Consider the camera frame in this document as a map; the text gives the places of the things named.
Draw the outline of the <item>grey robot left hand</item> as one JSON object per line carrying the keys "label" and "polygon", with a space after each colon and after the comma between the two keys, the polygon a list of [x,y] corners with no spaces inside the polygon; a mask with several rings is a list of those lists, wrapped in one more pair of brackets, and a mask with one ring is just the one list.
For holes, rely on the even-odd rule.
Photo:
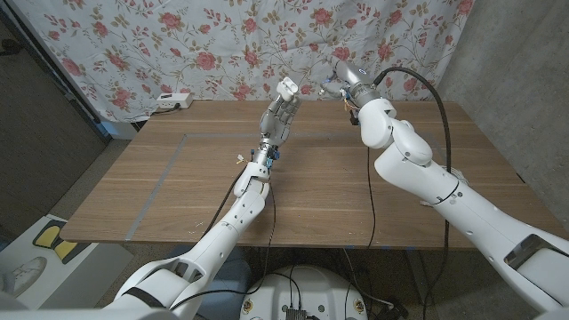
{"label": "grey robot left hand", "polygon": [[290,100],[278,96],[272,101],[260,120],[260,145],[253,156],[257,164],[267,165],[267,161],[280,157],[280,147],[290,134],[291,125],[296,112],[301,105],[301,99],[293,95]]}

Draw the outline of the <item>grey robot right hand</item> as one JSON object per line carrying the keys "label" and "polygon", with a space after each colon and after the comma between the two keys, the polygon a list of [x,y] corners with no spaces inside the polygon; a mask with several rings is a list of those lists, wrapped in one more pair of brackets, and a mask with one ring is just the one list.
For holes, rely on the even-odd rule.
{"label": "grey robot right hand", "polygon": [[373,87],[373,80],[360,67],[350,61],[339,60],[333,56],[329,59],[332,74],[321,83],[321,93],[334,98],[350,99],[358,107],[381,98]]}

